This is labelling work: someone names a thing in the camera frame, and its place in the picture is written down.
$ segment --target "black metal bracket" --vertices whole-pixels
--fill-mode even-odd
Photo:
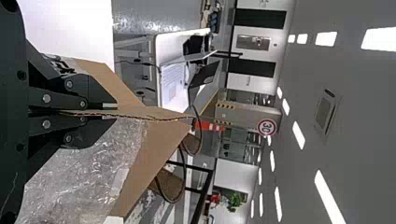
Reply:
[[[180,163],[177,161],[168,161],[167,164],[176,165],[176,166],[184,166],[183,163]],[[206,200],[207,193],[209,191],[210,184],[212,182],[215,171],[209,170],[206,168],[202,168],[202,167],[198,167],[198,166],[192,166],[192,165],[186,165],[186,167],[187,167],[187,169],[192,169],[195,171],[207,173],[206,181],[205,181],[204,187],[202,189],[185,188],[185,190],[200,194],[198,204],[195,208],[194,215],[192,216],[192,220],[191,220],[191,224],[198,224],[199,220],[201,218],[202,210],[204,209],[204,206],[205,206],[205,200]]]
[[[242,55],[244,54],[240,52],[232,52],[232,51],[229,52],[229,51],[218,50],[217,53],[211,55],[210,57],[221,58],[221,59],[238,59]]]
[[[69,117],[60,109],[117,107],[90,75],[26,40],[17,1],[0,1],[0,224],[14,223],[25,183],[59,147],[92,146],[116,121]]]

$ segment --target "plastic wrap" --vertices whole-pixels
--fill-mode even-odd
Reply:
[[[19,224],[99,224],[117,200],[146,124],[118,119],[94,144],[60,149],[25,186]]]
[[[113,31],[123,35],[156,35],[200,28],[197,0],[112,1]]]

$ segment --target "light fixture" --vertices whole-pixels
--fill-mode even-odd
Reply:
[[[251,200],[250,217],[254,218],[254,200]]]
[[[271,161],[271,170],[272,172],[275,170],[275,156],[274,151],[270,152],[270,161]]]
[[[396,27],[368,29],[361,44],[362,49],[396,51]]]
[[[277,97],[279,98],[279,100],[281,100],[283,97],[283,91],[282,91],[282,89],[280,89],[280,87],[277,88],[276,94],[277,94]]]
[[[296,35],[289,35],[289,39],[288,39],[289,43],[294,43],[295,40],[296,40]]]
[[[336,38],[337,32],[318,33],[315,44],[319,46],[333,47]]]
[[[277,213],[277,221],[280,222],[282,220],[282,205],[280,204],[280,196],[279,196],[279,188],[275,189],[275,202],[276,202],[276,213]]]
[[[288,103],[288,101],[286,100],[286,98],[283,99],[282,107],[283,107],[283,110],[285,111],[286,115],[288,116],[288,115],[289,115],[289,112],[290,112],[290,106],[289,106],[289,103]]]
[[[259,156],[257,157],[257,163],[262,161],[262,151],[259,149]]]
[[[263,204],[262,204],[262,193],[260,194],[260,217],[264,213]]]
[[[259,185],[262,185],[262,168],[259,169]]]
[[[297,44],[306,44],[307,40],[308,40],[308,34],[298,35]]]
[[[305,145],[305,137],[303,135],[303,132],[301,132],[300,126],[298,125],[297,121],[294,121],[293,133],[297,139],[297,143],[300,147],[300,150],[303,150]]]
[[[320,170],[317,171],[317,175],[315,176],[315,185],[317,186],[320,198],[324,203],[324,207],[326,208],[332,224],[346,224],[340,208],[337,206],[337,203],[330,192],[329,186]]]

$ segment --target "cardboard box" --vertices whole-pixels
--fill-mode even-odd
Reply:
[[[65,113],[73,116],[98,115],[148,121],[146,138],[123,184],[120,197],[110,213],[113,217],[126,217],[190,130],[189,125],[179,120],[191,116],[158,107],[144,106],[104,63],[84,60],[74,60],[74,62],[86,74],[93,76],[117,100],[119,109],[64,111]]]

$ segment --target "red circle sign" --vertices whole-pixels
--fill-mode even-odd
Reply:
[[[264,136],[270,136],[276,133],[276,123],[272,119],[260,121],[257,128],[259,129],[259,133]]]

